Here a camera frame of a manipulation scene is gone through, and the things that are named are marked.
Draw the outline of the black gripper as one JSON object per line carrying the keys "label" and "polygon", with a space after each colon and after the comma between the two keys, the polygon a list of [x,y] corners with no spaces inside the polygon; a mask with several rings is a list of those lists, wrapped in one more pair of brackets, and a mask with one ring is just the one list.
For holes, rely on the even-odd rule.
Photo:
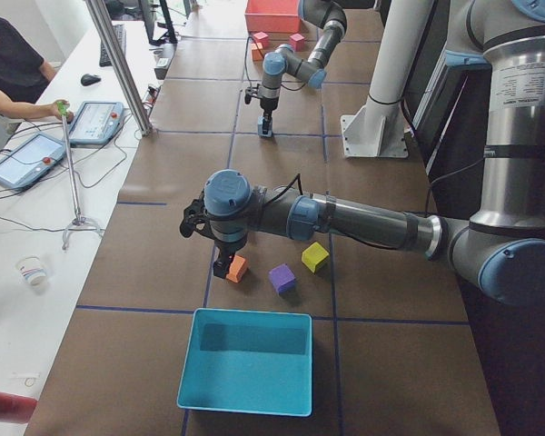
{"label": "black gripper", "polygon": [[215,241],[215,246],[218,249],[218,255],[213,262],[213,275],[218,278],[225,278],[233,262],[233,257],[246,245],[246,239],[241,239],[234,242]]}
{"label": "black gripper", "polygon": [[262,134],[273,133],[273,112],[278,107],[278,98],[262,97],[260,99],[260,106],[263,109],[262,117]]}

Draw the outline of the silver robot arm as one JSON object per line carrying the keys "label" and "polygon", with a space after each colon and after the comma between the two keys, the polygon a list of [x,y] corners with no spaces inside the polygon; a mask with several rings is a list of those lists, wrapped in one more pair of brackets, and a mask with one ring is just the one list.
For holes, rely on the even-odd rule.
{"label": "silver robot arm", "polygon": [[288,74],[303,84],[319,89],[326,77],[325,67],[332,52],[345,36],[347,18],[341,5],[335,1],[301,1],[299,17],[322,30],[316,45],[306,59],[301,58],[288,44],[279,45],[263,58],[263,78],[246,97],[260,101],[263,115],[258,118],[257,133],[261,137],[273,135],[273,111],[277,109],[282,77]]}
{"label": "silver robot arm", "polygon": [[[370,92],[355,115],[342,118],[345,157],[396,157],[390,121],[404,100],[411,67],[434,1],[391,1]],[[323,30],[305,61],[288,45],[266,54],[262,83],[248,97],[264,100],[268,134],[281,79],[289,74],[319,88],[332,52],[346,32],[344,9],[370,1],[299,1],[299,17]],[[444,262],[497,302],[525,305],[545,299],[545,1],[450,1],[444,46],[448,67],[491,69],[486,144],[481,159],[430,182],[420,215],[396,212],[329,194],[306,193],[300,175],[283,188],[252,187],[239,172],[214,173],[199,198],[200,212],[184,212],[180,231],[214,240],[213,274],[226,278],[248,232],[308,241],[334,233],[373,248],[423,253]],[[479,210],[468,220],[429,213],[433,187],[483,164]]]}

